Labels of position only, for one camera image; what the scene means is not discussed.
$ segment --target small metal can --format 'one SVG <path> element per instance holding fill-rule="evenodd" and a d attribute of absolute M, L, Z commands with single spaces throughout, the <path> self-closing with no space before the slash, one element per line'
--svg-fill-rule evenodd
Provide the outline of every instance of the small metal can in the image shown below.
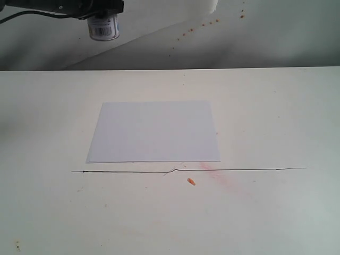
<path fill-rule="evenodd" d="M 87 19 L 90 37 L 96 41 L 110 41 L 119 36 L 118 17 L 112 14 L 105 18 L 90 17 Z"/>

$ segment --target orange spot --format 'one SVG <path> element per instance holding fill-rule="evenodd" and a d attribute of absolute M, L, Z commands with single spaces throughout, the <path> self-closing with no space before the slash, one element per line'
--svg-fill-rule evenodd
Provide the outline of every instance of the orange spot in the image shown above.
<path fill-rule="evenodd" d="M 195 183 L 195 182 L 193 181 L 193 179 L 191 179 L 191 178 L 188 178 L 187 181 L 188 181 L 190 184 L 194 185 L 194 186 L 196 185 L 196 183 Z"/>

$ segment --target thin black cable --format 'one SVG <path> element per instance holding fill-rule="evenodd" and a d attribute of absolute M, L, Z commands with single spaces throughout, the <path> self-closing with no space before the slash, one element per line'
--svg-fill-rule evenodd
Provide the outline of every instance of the thin black cable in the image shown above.
<path fill-rule="evenodd" d="M 36 15 L 41 15 L 41 16 L 46 16 L 50 18 L 55 18 L 55 19 L 68 19 L 68 18 L 81 18 L 82 16 L 85 16 L 88 14 L 88 12 L 91 10 L 93 7 L 94 0 L 91 0 L 89 6 L 86 8 L 85 12 L 82 13 L 77 13 L 77 14 L 63 14 L 63 15 L 57 15 L 57 14 L 52 14 L 52 13 L 47 13 L 47 12 L 41 12 L 41 11 L 22 11 L 22 12 L 17 12 L 14 13 L 13 15 L 10 15 L 8 17 L 3 18 L 0 20 L 0 24 L 3 24 L 9 20 L 12 20 L 16 17 L 26 15 L 26 14 L 36 14 Z"/>
<path fill-rule="evenodd" d="M 170 171 L 71 171 L 72 173 L 154 173 L 154 174 L 166 174 L 166 173 L 172 173 L 174 171 L 183 171 L 183 172 L 189 172 L 189 171 L 269 171 L 269 170 L 292 170 L 292 169 L 306 169 L 306 167 L 292 167 L 292 168 L 258 168 L 258 169 L 172 169 Z"/>

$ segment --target table surface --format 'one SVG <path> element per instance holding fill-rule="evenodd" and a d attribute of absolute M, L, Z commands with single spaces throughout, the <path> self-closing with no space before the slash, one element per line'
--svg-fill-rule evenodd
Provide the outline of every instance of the table surface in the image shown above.
<path fill-rule="evenodd" d="M 1 254 L 339 254 L 339 81 L 340 67 L 2 72 Z M 211 102 L 221 162 L 85 164 L 103 102 L 168 100 Z M 306 169 L 210 171 L 291 167 Z M 202 171 L 72 172 L 173 168 Z"/>

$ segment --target small orange object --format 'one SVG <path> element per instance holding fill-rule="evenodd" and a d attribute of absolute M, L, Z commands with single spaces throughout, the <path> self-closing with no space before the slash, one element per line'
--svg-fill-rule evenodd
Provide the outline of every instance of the small orange object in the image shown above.
<path fill-rule="evenodd" d="M 187 181 L 194 186 L 196 185 L 192 178 L 188 178 Z"/>

